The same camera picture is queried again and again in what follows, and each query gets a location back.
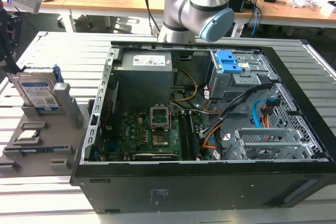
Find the green motherboard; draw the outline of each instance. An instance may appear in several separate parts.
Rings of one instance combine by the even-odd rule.
[[[193,113],[192,126],[195,135],[204,128],[203,117]],[[166,115],[157,114],[153,122],[165,123]],[[137,153],[174,154],[178,160],[185,160],[183,155],[183,138],[181,131],[181,112],[169,114],[169,129],[151,128],[151,116],[148,112],[123,113],[119,136],[117,139],[106,139],[102,153],[106,161],[129,161],[131,155]]]

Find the yellow wire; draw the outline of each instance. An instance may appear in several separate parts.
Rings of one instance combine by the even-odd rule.
[[[197,83],[196,83],[196,81],[191,77],[190,74],[188,74],[183,69],[178,68],[177,70],[185,73],[185,75],[188,76],[193,81],[193,83],[195,85],[195,91],[194,91],[194,93],[190,97],[181,98],[181,99],[172,99],[171,101],[173,101],[173,102],[184,102],[184,101],[188,101],[188,100],[193,99],[196,96],[196,94],[197,94]]]

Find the black computer case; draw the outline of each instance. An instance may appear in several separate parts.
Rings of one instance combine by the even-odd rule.
[[[128,42],[120,47],[133,46],[136,49],[141,48],[140,45],[155,48],[155,45]],[[255,50],[267,56],[281,83],[290,91],[299,113],[313,129],[312,134],[321,141],[329,162],[83,163],[76,169],[75,180],[96,213],[292,207],[334,183],[336,137],[274,50],[267,47],[225,47],[238,51]],[[326,157],[325,153],[317,155]]]

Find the power supply label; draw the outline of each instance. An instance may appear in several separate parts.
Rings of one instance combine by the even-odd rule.
[[[21,87],[30,102],[39,110],[57,110],[58,104],[50,93],[50,86],[46,82],[23,82]]]
[[[166,66],[164,55],[135,55],[133,66]]]

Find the motherboard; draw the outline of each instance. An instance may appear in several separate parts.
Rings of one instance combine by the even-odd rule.
[[[105,161],[181,161],[200,156],[198,134],[205,127],[200,113],[172,111],[168,117],[162,110],[154,117],[151,113],[124,112],[119,136],[105,140],[101,158]],[[168,127],[155,127],[153,122]]]

